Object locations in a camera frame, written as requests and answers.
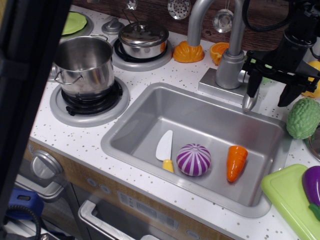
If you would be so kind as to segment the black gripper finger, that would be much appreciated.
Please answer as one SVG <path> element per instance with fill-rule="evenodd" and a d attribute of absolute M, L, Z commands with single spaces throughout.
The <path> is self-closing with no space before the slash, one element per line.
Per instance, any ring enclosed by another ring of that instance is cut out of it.
<path fill-rule="evenodd" d="M 287 84 L 279 97 L 278 107 L 287 107 L 301 94 L 299 85 Z"/>
<path fill-rule="evenodd" d="M 247 94 L 250 98 L 253 98 L 258 92 L 258 88 L 262 82 L 262 74 L 258 70 L 252 70 L 249 74 L 249 80 L 247 85 Z"/>

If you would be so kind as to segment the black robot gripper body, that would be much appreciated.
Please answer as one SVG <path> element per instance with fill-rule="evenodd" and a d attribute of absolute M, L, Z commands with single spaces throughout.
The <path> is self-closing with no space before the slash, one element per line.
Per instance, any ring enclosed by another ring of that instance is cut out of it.
<path fill-rule="evenodd" d="M 279 46 L 270 51 L 250 50 L 242 69 L 248 74 L 257 70 L 262 77 L 285 85 L 299 85 L 301 93 L 314 92 L 320 80 L 320 72 L 308 65 L 304 56 L 316 43 L 317 37 L 309 33 L 284 32 Z"/>

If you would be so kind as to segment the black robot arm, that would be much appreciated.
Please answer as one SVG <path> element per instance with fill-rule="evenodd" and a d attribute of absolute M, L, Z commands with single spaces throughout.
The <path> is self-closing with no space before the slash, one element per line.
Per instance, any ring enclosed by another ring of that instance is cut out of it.
<path fill-rule="evenodd" d="M 301 93 L 314 92 L 320 80 L 319 70 L 307 64 L 303 58 L 311 51 L 320 36 L 320 2 L 318 0 L 290 0 L 286 19 L 274 26 L 256 28 L 248 22 L 249 1 L 242 8 L 245 25 L 255 32 L 266 32 L 283 25 L 278 47 L 270 51 L 249 50 L 242 69 L 248 75 L 245 97 L 255 98 L 263 78 L 285 84 L 278 106 L 286 107 Z"/>

